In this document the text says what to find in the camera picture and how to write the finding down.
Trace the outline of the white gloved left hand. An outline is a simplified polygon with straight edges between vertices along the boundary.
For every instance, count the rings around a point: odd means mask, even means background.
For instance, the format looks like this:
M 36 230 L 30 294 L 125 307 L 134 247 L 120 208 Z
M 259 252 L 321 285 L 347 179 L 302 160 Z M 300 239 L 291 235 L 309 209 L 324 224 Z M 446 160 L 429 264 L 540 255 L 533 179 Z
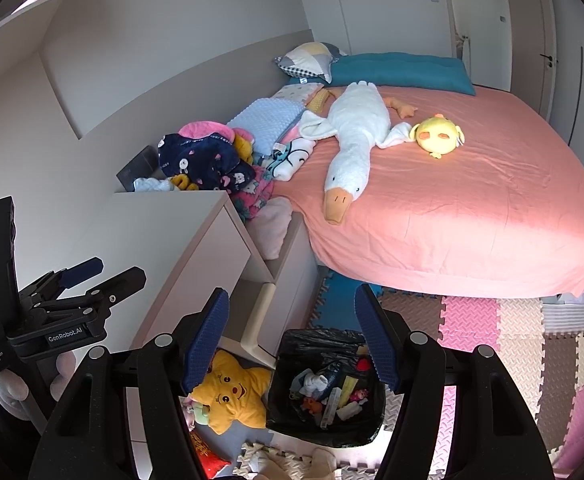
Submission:
M 55 401 L 60 400 L 75 372 L 76 365 L 76 356 L 72 351 L 61 353 L 56 357 L 56 375 L 50 385 L 50 393 Z M 28 394 L 29 388 L 22 378 L 10 370 L 0 372 L 0 404 L 5 411 L 20 420 L 29 420 L 30 417 L 22 408 L 22 402 L 26 401 Z

